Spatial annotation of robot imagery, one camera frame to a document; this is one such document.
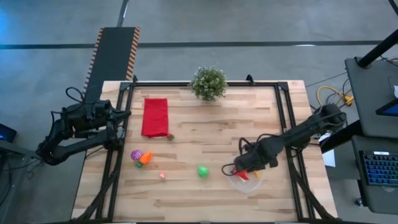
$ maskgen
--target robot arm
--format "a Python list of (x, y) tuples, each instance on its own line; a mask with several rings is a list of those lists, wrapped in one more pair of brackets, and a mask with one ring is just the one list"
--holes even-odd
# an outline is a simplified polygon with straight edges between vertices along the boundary
[(326, 105), (317, 109), (306, 121), (280, 136), (270, 135), (262, 139), (260, 136), (257, 142), (248, 142), (242, 138), (239, 141), (241, 155), (235, 158), (234, 166), (237, 172), (265, 169), (268, 163), (271, 167), (278, 166), (276, 157), (285, 146), (305, 148), (311, 136), (336, 131), (344, 125), (345, 120), (345, 113), (336, 105)]
[[(109, 100), (97, 100), (94, 103), (77, 103), (62, 108), (60, 119), (53, 123), (50, 134), (39, 144), (36, 153), (50, 165), (57, 165), (69, 156), (104, 145), (105, 149), (119, 147), (118, 125), (130, 116), (130, 111), (119, 111), (112, 107)], [(63, 140), (87, 138), (87, 140), (59, 146)]]

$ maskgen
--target gray floor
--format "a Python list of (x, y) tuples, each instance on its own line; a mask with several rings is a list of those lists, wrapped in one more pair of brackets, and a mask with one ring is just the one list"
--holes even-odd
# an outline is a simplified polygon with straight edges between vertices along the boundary
[[(0, 0), (0, 44), (93, 43), (100, 27), (115, 26), (122, 0)], [(387, 0), (130, 0), (124, 26), (140, 26), (140, 42), (381, 40), (397, 26)], [(315, 83), (345, 71), (344, 59), (374, 46), (223, 47), (139, 49), (140, 80), (188, 80), (199, 66), (215, 65), (230, 80), (248, 73), (262, 80)], [(0, 123), (18, 130), (16, 143), (34, 150), (48, 134), (50, 110), (71, 101), (68, 86), (81, 88), (91, 49), (0, 50)], [(394, 47), (384, 56), (398, 55)], [(346, 75), (307, 88), (318, 106), (318, 87), (340, 89)], [(326, 90), (321, 98), (325, 100)], [(343, 109), (349, 122), (355, 105)], [(59, 166), (39, 167), (19, 193), (15, 223), (68, 220), (83, 156)], [(332, 173), (330, 182), (339, 217), (349, 221), (394, 223), (398, 216), (371, 213), (353, 200), (354, 180)]]

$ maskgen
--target striped ball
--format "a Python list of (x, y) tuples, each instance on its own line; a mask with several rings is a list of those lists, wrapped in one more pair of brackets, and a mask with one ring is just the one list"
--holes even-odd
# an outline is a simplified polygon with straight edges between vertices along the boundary
[(141, 150), (134, 150), (134, 151), (131, 153), (131, 159), (133, 159), (133, 160), (135, 160), (135, 161), (139, 160), (139, 159), (141, 158), (141, 156), (142, 156)]

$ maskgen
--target wooden tabletop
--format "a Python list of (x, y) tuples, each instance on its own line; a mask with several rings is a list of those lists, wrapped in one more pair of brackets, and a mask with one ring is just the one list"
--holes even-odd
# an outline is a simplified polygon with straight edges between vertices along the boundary
[[(311, 115), (304, 82), (288, 83), (296, 122), (301, 123)], [(109, 99), (116, 106), (119, 84), (105, 82), (101, 99)], [(141, 136), (144, 98), (167, 98), (169, 131), (175, 136), (172, 142)], [(288, 118), (285, 101), (283, 104)], [(228, 87), (225, 97), (213, 103), (196, 99), (186, 87), (136, 87), (131, 112), (114, 221), (296, 221), (284, 151), (278, 155), (279, 166), (267, 166), (262, 171), (265, 175), (262, 184), (248, 194), (233, 189), (221, 173), (221, 166), (239, 154), (240, 137), (255, 141), (262, 133), (280, 134), (272, 87)], [(130, 158), (135, 149), (154, 153), (152, 160), (141, 169)], [(303, 157), (312, 192), (328, 212), (336, 216), (320, 148), (307, 147)], [(106, 151), (101, 150), (86, 159), (72, 217), (79, 216), (98, 193), (105, 158)], [(206, 179), (197, 175), (198, 165), (209, 168)], [(159, 178), (160, 172), (164, 172), (165, 180)], [(303, 194), (301, 201), (306, 211)]]

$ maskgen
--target red object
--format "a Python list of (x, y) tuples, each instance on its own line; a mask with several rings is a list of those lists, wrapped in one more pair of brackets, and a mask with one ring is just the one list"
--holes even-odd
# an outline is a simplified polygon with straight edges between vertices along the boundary
[(144, 101), (144, 118), (141, 135), (148, 138), (167, 136), (169, 134), (169, 116), (167, 99), (148, 99)]
[(238, 177), (244, 179), (244, 180), (249, 180), (249, 178), (246, 176), (246, 172), (245, 172), (245, 171), (236, 172), (236, 169), (234, 168), (234, 169), (232, 170), (232, 173), (233, 173), (234, 175), (237, 175)]

